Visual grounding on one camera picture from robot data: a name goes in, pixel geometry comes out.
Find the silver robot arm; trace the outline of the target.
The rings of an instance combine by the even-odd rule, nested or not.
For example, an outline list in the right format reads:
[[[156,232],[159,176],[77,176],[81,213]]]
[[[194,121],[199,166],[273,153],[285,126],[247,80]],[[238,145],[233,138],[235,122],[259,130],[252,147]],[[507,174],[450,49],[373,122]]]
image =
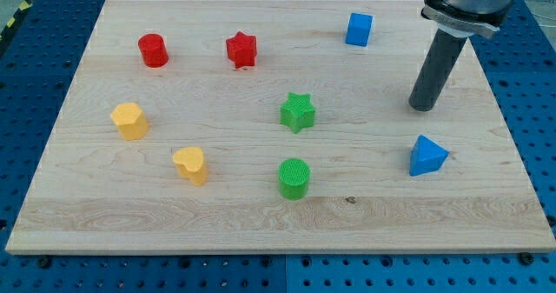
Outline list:
[[[424,0],[421,15],[456,38],[487,39],[500,31],[513,0]]]

